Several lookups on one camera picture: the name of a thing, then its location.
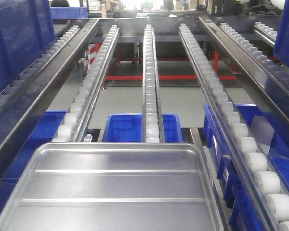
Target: metal side panel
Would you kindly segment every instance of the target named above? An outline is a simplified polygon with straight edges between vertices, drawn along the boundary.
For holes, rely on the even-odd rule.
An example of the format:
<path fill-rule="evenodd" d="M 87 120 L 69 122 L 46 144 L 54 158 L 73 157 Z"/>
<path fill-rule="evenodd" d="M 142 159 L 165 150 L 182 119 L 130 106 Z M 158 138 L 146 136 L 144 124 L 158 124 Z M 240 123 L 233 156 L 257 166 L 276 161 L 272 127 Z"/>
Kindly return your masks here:
<path fill-rule="evenodd" d="M 75 24 L 80 31 L 0 115 L 0 178 L 99 29 L 98 20 L 75 20 Z"/>

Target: stainless steel tray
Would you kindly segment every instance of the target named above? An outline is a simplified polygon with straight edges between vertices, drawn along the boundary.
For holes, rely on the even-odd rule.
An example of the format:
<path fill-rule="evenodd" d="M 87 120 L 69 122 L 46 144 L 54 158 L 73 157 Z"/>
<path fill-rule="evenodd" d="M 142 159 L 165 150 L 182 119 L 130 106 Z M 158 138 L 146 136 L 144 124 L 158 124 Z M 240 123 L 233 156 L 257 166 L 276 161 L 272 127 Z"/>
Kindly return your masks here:
<path fill-rule="evenodd" d="M 0 231 L 222 231 L 190 144 L 48 143 L 0 216 Z"/>

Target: red support beam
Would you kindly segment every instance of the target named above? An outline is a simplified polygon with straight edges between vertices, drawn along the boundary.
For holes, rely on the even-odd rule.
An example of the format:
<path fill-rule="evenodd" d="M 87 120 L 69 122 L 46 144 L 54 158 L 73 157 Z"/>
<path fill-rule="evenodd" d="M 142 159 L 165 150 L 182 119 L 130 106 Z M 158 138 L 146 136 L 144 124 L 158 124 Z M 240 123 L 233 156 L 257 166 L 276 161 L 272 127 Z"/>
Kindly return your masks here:
<path fill-rule="evenodd" d="M 215 51 L 214 52 L 214 61 L 213 61 L 213 70 L 215 72 L 217 72 L 218 70 L 218 61 L 219 61 L 220 56 L 218 55 L 218 53 Z"/>

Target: black bag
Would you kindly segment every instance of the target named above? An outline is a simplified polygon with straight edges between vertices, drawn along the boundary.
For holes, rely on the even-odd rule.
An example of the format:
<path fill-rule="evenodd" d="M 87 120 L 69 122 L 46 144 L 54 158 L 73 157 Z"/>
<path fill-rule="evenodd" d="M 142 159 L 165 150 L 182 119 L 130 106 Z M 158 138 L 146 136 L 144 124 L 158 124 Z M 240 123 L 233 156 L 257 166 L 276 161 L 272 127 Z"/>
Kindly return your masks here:
<path fill-rule="evenodd" d="M 117 11 L 114 13 L 114 18 L 135 18 L 137 13 L 135 11 Z"/>
<path fill-rule="evenodd" d="M 237 4 L 235 15 L 282 15 L 283 11 L 272 4 L 271 0 L 250 0 Z"/>

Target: flow rack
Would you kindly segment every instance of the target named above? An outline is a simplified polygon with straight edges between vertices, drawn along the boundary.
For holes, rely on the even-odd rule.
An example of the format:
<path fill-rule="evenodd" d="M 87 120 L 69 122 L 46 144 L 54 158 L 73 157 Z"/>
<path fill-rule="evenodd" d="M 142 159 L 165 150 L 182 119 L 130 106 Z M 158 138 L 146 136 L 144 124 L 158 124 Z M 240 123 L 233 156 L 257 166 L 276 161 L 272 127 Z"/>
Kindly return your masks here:
<path fill-rule="evenodd" d="M 8 4 L 2 1 L 0 7 Z M 0 191 L 0 231 L 226 231 L 227 223 L 240 231 L 289 231 L 289 75 L 253 45 L 261 40 L 275 46 L 280 21 L 280 16 L 205 13 L 70 19 L 36 60 L 0 85 L 0 190 L 9 188 L 9 193 Z M 73 103 L 58 112 L 51 137 L 43 138 L 38 131 L 42 125 L 34 128 L 43 123 L 73 66 L 95 42 L 101 43 L 100 49 Z M 162 113 L 157 57 L 162 42 L 182 44 L 206 98 L 204 136 L 224 200 L 232 208 L 230 220 L 221 209 L 198 130 L 183 133 L 192 144 L 180 143 L 179 119 Z M 233 103 L 199 45 L 205 42 L 256 105 Z M 132 135 L 137 138 L 131 141 L 137 143 L 121 143 L 107 134 L 103 141 L 111 143 L 92 143 L 88 125 L 120 43 L 142 47 L 142 111 L 126 115 L 137 119 L 137 135 Z M 170 143 L 168 116 L 175 117 Z M 114 130 L 112 119 L 106 132 Z M 257 120 L 273 131 L 266 146 L 254 130 Z M 32 157 L 26 169 L 17 168 L 21 177 L 10 177 L 32 141 L 32 131 L 41 135 L 38 145 L 52 142 L 26 155 L 26 161 Z"/>

